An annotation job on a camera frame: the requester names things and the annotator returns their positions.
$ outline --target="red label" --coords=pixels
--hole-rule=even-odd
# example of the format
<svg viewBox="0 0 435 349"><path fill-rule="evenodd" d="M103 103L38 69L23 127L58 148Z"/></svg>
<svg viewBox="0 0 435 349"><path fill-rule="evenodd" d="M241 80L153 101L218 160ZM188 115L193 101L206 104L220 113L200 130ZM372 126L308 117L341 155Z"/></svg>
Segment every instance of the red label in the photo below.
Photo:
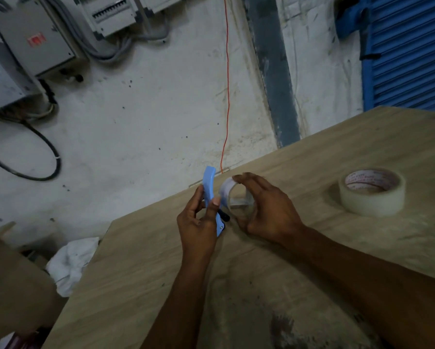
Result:
<svg viewBox="0 0 435 349"><path fill-rule="evenodd" d="M40 46L41 44L46 42L46 38L41 32L27 38L26 40L28 41L28 44L30 44L32 48L34 48L35 46Z"/></svg>

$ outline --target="white cloth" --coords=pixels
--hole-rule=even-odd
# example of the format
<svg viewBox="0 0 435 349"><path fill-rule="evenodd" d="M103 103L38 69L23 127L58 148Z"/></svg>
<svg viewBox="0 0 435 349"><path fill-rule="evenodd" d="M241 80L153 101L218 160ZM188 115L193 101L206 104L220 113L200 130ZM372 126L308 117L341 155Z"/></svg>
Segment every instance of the white cloth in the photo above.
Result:
<svg viewBox="0 0 435 349"><path fill-rule="evenodd" d="M57 286L60 296L69 297L80 281L85 266L98 248L99 238L70 241L46 265L46 270Z"/></svg>

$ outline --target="electrical box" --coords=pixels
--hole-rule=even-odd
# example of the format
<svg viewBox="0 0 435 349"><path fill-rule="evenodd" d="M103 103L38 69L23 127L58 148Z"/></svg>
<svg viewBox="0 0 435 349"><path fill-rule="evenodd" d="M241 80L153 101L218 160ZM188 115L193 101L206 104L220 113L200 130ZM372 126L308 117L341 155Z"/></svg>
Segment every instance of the electrical box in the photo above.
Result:
<svg viewBox="0 0 435 349"><path fill-rule="evenodd" d="M22 67L37 78L86 59L45 0L29 0L0 15L0 33Z"/></svg>
<svg viewBox="0 0 435 349"><path fill-rule="evenodd" d="M165 8L176 4L181 0L140 0L145 10L145 14L151 17L153 14L164 10Z"/></svg>
<svg viewBox="0 0 435 349"><path fill-rule="evenodd" d="M142 20L138 0L74 0L74 2L98 40Z"/></svg>
<svg viewBox="0 0 435 349"><path fill-rule="evenodd" d="M0 109L40 93L39 88L18 66L11 52L0 42Z"/></svg>

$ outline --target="blue shutter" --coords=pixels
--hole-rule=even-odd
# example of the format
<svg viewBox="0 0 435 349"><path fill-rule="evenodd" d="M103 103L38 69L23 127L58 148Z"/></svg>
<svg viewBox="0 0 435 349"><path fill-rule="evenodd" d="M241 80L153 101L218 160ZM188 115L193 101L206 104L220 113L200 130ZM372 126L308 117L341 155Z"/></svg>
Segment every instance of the blue shutter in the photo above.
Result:
<svg viewBox="0 0 435 349"><path fill-rule="evenodd" d="M364 60L364 109L378 105L435 111L435 0L372 0Z"/></svg>

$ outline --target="tape roll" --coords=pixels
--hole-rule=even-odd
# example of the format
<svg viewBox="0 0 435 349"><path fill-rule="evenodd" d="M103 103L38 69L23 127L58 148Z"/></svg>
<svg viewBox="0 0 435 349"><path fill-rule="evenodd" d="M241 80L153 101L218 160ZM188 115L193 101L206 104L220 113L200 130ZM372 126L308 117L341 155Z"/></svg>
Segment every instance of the tape roll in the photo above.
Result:
<svg viewBox="0 0 435 349"><path fill-rule="evenodd" d="M253 206L255 199L253 195L245 189L244 197L235 198L231 197L232 190L238 183L232 179L232 177L226 179L219 188L219 194L221 195L221 205L225 206L231 213L232 207Z"/></svg>
<svg viewBox="0 0 435 349"><path fill-rule="evenodd" d="M338 180L342 205L366 217L394 215L405 204L405 178L383 168L360 169Z"/></svg>

